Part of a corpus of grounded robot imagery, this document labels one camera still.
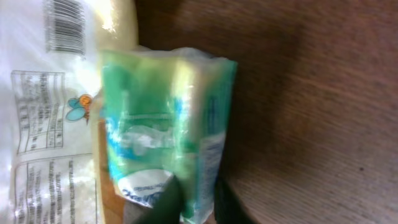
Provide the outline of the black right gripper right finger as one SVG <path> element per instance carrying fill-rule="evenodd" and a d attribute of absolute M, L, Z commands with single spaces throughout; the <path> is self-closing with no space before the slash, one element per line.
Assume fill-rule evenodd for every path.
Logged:
<path fill-rule="evenodd" d="M 236 194 L 222 178 L 215 184 L 214 214 L 217 224 L 255 224 L 245 212 Z"/>

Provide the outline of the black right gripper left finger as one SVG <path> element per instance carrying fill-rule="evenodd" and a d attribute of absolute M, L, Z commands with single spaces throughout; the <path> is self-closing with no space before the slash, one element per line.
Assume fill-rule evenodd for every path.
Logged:
<path fill-rule="evenodd" d="M 180 214 L 185 205 L 183 187 L 173 175 L 167 182 L 153 208 L 140 211 L 138 208 L 125 206 L 123 223 L 128 224 L 179 224 Z"/>

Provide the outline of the cream snack bag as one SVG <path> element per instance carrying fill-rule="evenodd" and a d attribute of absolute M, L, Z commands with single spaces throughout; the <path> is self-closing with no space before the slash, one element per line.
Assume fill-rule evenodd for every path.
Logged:
<path fill-rule="evenodd" d="M 100 53 L 136 45 L 132 0 L 1 0 L 2 223 L 101 223 Z"/>

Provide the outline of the small teal tissue pack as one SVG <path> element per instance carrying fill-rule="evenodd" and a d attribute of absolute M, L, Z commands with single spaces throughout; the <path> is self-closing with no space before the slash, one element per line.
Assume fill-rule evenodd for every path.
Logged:
<path fill-rule="evenodd" d="M 154 206 L 171 177 L 184 223 L 204 223 L 228 129 L 237 63 L 200 50 L 104 51 L 108 164 L 117 191 Z"/>

